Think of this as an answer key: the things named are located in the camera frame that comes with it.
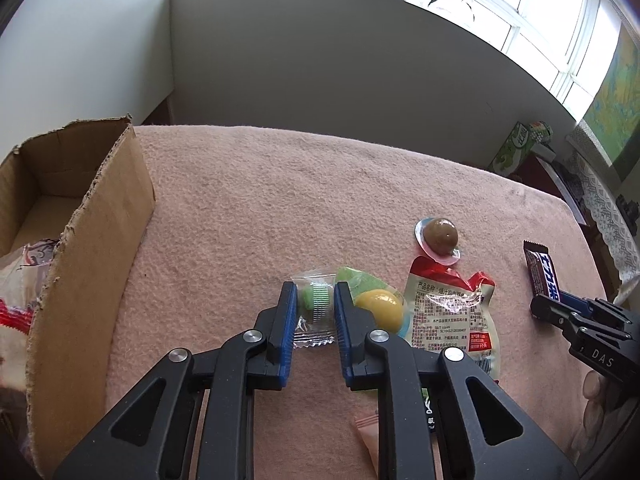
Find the right gloved hand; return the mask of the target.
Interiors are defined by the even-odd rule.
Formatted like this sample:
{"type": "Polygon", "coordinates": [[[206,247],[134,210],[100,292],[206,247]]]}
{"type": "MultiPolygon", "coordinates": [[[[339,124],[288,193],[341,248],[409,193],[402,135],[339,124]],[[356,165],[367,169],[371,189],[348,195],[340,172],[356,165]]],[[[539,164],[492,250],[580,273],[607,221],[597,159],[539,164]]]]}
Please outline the right gloved hand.
{"type": "Polygon", "coordinates": [[[594,370],[587,373],[582,384],[582,396],[587,400],[582,426],[570,445],[574,464],[596,456],[599,446],[610,443],[623,427],[637,399],[594,370]]]}

